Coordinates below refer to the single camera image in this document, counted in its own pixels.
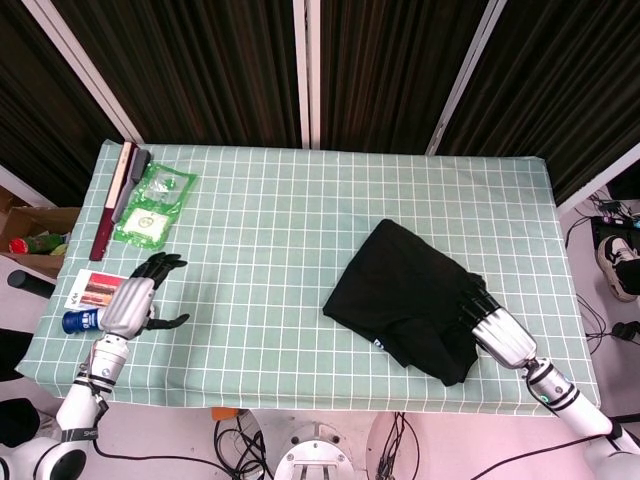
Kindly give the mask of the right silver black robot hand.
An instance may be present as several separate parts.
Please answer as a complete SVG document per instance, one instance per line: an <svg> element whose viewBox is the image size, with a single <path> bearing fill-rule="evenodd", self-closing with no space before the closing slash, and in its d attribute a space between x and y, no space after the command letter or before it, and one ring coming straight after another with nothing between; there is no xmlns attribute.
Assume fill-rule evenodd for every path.
<svg viewBox="0 0 640 480"><path fill-rule="evenodd" d="M519 321L486 289L475 274L461 290L457 302L459 321L476 343L507 369L526 368L537 355L537 343Z"/></svg>

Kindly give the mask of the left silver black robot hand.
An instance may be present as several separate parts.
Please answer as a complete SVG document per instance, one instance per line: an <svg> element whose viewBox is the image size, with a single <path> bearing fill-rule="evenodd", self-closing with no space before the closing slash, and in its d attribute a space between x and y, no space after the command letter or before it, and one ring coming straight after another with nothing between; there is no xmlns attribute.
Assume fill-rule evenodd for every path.
<svg viewBox="0 0 640 480"><path fill-rule="evenodd" d="M131 340L144 330L172 330L186 323L189 314L163 320L152 318L150 309L156 291L169 273L187 264L179 254L159 252L150 256L116 289L101 320L103 331Z"/></svg>

